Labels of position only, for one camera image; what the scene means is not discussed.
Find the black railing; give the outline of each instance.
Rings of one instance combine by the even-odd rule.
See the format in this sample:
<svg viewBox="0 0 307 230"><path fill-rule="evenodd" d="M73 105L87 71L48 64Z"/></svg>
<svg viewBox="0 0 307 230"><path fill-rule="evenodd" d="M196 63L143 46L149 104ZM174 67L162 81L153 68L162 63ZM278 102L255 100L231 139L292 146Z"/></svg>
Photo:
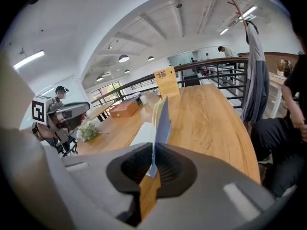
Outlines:
<svg viewBox="0 0 307 230"><path fill-rule="evenodd" d="M244 63L244 69L231 69L234 73L223 74L219 69L227 69L227 71L228 71L229 68L224 67L224 66L220 66L220 64L226 64L226 63L233 64L234 66L236 66L237 63ZM247 64L248 64L248 58L247 57L232 57L232 58L219 58L219 59L212 59L212 60L204 60L204 61L198 61L198 62L194 62L194 63L190 63L190 64L181 65L181 66L175 67L176 73L181 71L181 75L182 75L183 70L194 69L195 75L197 73L201 73L202 77L197 76L197 77L191 78L191 79L186 79L186 80L184 79L182 81L178 81L177 83L178 84L181 83L184 86L186 83L192 83L192 82L195 82L196 80L200 81L200 80L203 80L203 79L211 79L218 84L218 89L226 89L233 94L233 96L227 97L228 100L239 99L239 100L241 100L241 102L243 102L245 90L246 90L246 82L247 82ZM208 67L216 68L216 71L215 71L216 74L209 74ZM225 77L240 82L240 85L235 85L232 82L229 82L229 81L223 79ZM101 105L102 104L101 101L100 101L101 99L104 99L107 96L117 92L118 95L119 95L118 98L104 102L104 103L108 103L108 102L114 101L116 103L120 100L124 100L127 96L133 95L133 94L138 92L138 91L135 91L133 93L122 95L120 93L121 90L124 90L126 88L130 88L130 87L133 90L135 90L135 89L138 89L140 87L143 87L143 86L146 86L146 85L151 85L151 84L154 84L154 83L156 83L156 81L155 81L153 74L145 76L145 77L140 78L138 80L127 83L127 84L109 92L108 94L103 95L102 97L97 98L96 100L94 100L92 102L92 104L97 103L98 105ZM154 89L157 89L157 88L158 88L157 86L154 86L152 88L142 90L142 92L154 90ZM236 95L235 93L233 93L232 92L233 89L238 89L241 92L241 95ZM241 108L241 107L242 107L242 104L234 106L234 108Z"/></svg>

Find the desk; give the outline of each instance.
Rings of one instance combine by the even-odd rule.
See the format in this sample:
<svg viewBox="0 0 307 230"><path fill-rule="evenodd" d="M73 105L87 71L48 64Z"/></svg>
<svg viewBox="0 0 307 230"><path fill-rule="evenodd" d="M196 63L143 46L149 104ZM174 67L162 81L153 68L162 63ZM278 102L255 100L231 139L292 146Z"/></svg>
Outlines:
<svg viewBox="0 0 307 230"><path fill-rule="evenodd" d="M104 114L104 112L113 104L114 104L114 102L109 102L105 105L102 105L102 106L94 109L89 115L87 115L87 117L88 117L87 121L93 120L94 118L98 117L99 121L102 122L103 119L100 115L102 115L106 119L107 116Z"/></svg>
<svg viewBox="0 0 307 230"><path fill-rule="evenodd" d="M179 89L180 95L169 98L169 116L172 125L168 144L211 155L226 161L260 184L255 151L239 116L213 84ZM139 107L132 117L109 117L99 125L94 139L79 141L78 152L96 154L129 146L144 122L151 122L157 93L146 95L148 104ZM144 218L155 205L159 174L155 179L142 180L140 207Z"/></svg>
<svg viewBox="0 0 307 230"><path fill-rule="evenodd" d="M270 76L270 85L275 87L276 89L278 89L277 95L276 95L276 100L275 100L275 104L271 113L271 118L275 118L280 102L282 101L282 85L284 83L284 79L280 79L277 77L274 77L275 73L269 72L269 76Z"/></svg>

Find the flowers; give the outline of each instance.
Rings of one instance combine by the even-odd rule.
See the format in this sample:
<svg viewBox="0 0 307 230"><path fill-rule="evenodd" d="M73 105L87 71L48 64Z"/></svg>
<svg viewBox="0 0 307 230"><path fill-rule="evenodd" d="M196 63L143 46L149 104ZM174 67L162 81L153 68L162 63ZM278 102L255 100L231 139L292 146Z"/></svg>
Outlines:
<svg viewBox="0 0 307 230"><path fill-rule="evenodd" d="M77 139L86 142L87 140L93 139L97 132L98 129L95 127L95 125L91 121L88 121L85 125L78 127Z"/></svg>

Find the yellow sign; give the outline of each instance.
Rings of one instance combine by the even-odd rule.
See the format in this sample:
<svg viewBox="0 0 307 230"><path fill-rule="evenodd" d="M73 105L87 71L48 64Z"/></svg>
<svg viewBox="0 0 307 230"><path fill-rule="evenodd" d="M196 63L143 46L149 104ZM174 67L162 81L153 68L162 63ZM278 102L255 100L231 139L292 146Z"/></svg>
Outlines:
<svg viewBox="0 0 307 230"><path fill-rule="evenodd" d="M154 72L162 99L166 96L179 95L179 88L176 80L174 67L168 67Z"/></svg>

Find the brown box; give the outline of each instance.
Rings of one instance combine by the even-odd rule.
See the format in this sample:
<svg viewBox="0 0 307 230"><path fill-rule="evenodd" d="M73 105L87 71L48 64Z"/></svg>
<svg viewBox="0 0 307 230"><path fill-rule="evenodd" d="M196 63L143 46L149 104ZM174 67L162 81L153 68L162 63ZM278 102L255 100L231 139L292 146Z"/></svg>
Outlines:
<svg viewBox="0 0 307 230"><path fill-rule="evenodd" d="M110 110L111 117L131 117L139 108L136 101L120 103Z"/></svg>

